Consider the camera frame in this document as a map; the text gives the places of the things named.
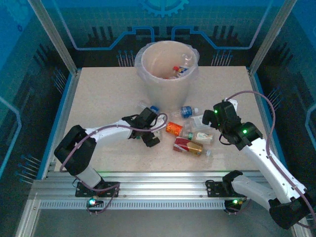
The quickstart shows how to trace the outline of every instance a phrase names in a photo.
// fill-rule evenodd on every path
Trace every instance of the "glass wall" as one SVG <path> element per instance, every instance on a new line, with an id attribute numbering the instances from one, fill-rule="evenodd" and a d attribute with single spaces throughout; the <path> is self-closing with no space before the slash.
<path id="1" fill-rule="evenodd" d="M 249 66 L 283 1 L 43 2 L 78 67 L 118 67 L 159 40 L 192 45 L 200 66 Z"/>
<path id="2" fill-rule="evenodd" d="M 314 1 L 297 1 L 258 70 L 276 108 L 276 131 L 289 170 L 316 181 L 316 22 Z"/>
<path id="3" fill-rule="evenodd" d="M 68 71 L 26 0 L 0 1 L 0 226 L 13 236 Z"/>

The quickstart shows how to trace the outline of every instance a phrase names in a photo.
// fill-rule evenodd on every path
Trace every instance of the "gear logo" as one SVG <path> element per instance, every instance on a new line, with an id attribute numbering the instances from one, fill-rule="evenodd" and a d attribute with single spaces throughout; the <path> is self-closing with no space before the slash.
<path id="1" fill-rule="evenodd" d="M 173 13 L 178 14 L 179 10 L 184 9 L 184 4 L 188 4 L 188 0 L 141 0 L 143 10 L 147 10 L 148 14 L 153 13 L 155 16 L 165 15 L 171 16 Z"/>
<path id="2" fill-rule="evenodd" d="M 0 0 L 1 5 L 6 7 L 6 10 L 18 24 L 22 24 L 29 15 L 27 0 Z"/>

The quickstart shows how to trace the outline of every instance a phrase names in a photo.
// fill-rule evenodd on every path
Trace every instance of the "water bottle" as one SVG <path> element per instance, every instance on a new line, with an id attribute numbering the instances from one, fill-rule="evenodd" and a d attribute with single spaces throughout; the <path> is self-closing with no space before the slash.
<path id="1" fill-rule="evenodd" d="M 183 127 L 186 131 L 190 132 L 197 132 L 197 131 L 204 131 L 204 132 L 209 132 L 212 130 L 212 128 L 209 125 L 205 125 L 202 123 L 203 115 L 199 116 L 192 116 L 188 118 Z"/>
<path id="2" fill-rule="evenodd" d="M 185 72 L 185 71 L 187 71 L 188 69 L 190 69 L 190 62 L 191 62 L 191 60 L 192 60 L 192 57 L 189 57 L 187 54 L 183 54 L 182 55 L 182 57 L 183 57 L 183 61 L 184 61 L 184 63 L 183 63 L 183 65 L 180 65 L 179 67 L 176 67 L 177 68 L 177 71 L 178 71 L 178 73 L 177 73 L 177 77 L 181 77 L 182 76 L 182 74 Z"/>
<path id="3" fill-rule="evenodd" d="M 146 103 L 145 101 L 141 100 L 140 102 L 138 102 L 137 104 L 137 108 L 139 109 L 139 111 L 143 111 L 145 108 L 149 108 L 151 111 L 153 111 L 154 113 L 158 114 L 159 112 L 159 108 L 156 106 L 150 106 L 148 103 Z"/>
<path id="4" fill-rule="evenodd" d="M 192 108 L 191 106 L 183 106 L 181 109 L 172 112 L 170 115 L 172 118 L 183 118 L 187 119 L 188 117 L 191 117 L 193 115 L 196 115 L 198 113 L 198 108 Z"/>

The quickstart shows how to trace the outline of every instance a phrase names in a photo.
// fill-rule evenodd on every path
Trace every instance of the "metal bracket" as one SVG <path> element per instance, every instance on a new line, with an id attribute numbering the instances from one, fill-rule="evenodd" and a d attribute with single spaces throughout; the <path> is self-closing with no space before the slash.
<path id="1" fill-rule="evenodd" d="M 111 187 L 115 184 L 118 184 L 119 182 L 104 182 L 104 188 Z M 116 191 L 115 188 L 110 189 L 104 193 L 102 192 L 95 192 L 90 189 L 88 189 L 86 186 L 84 186 L 81 182 L 77 183 L 76 188 L 76 194 L 75 197 L 77 198 L 90 198 L 93 196 L 98 196 L 100 198 L 111 198 L 114 195 L 114 192 Z M 115 194 L 115 198 L 119 196 L 119 191 L 117 191 L 117 194 Z"/>
<path id="2" fill-rule="evenodd" d="M 245 198 L 246 196 L 238 194 L 236 192 L 227 193 L 223 182 L 215 182 L 214 180 L 207 180 L 205 182 L 206 185 L 206 191 L 207 191 L 207 197 L 208 198 Z"/>

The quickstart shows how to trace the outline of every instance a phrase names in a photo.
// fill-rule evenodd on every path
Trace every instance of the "bottle label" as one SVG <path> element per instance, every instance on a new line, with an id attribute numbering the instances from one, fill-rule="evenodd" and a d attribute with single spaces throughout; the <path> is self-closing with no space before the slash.
<path id="1" fill-rule="evenodd" d="M 200 116 L 194 116 L 192 117 L 194 122 L 196 123 L 197 127 L 203 126 L 204 124 L 202 123 L 203 115 Z"/>
<path id="2" fill-rule="evenodd" d="M 178 70 L 178 76 L 181 76 L 182 73 L 184 73 L 186 70 L 188 70 L 189 68 L 186 66 L 180 66 L 179 70 Z"/>
<path id="3" fill-rule="evenodd" d="M 197 138 L 196 141 L 207 141 L 207 142 L 211 142 L 213 140 L 213 135 L 209 134 L 209 133 L 204 133 L 204 132 L 198 132 L 197 133 Z"/>
<path id="4" fill-rule="evenodd" d="M 193 138 L 193 133 L 192 133 L 192 132 L 189 132 L 188 139 L 189 139 L 189 140 L 192 140 L 192 138 Z"/>
<path id="5" fill-rule="evenodd" d="M 182 130 L 182 126 L 173 123 L 173 122 L 169 122 L 167 127 L 166 127 L 166 132 L 169 132 L 173 135 L 179 136 L 180 132 Z"/>
<path id="6" fill-rule="evenodd" d="M 181 108 L 181 112 L 182 112 L 182 117 L 184 119 L 190 117 L 192 115 L 192 109 L 190 106 L 184 106 Z"/>
<path id="7" fill-rule="evenodd" d="M 173 149 L 177 152 L 190 152 L 197 156 L 202 154 L 203 145 L 199 143 L 192 142 L 188 139 L 177 137 Z"/>

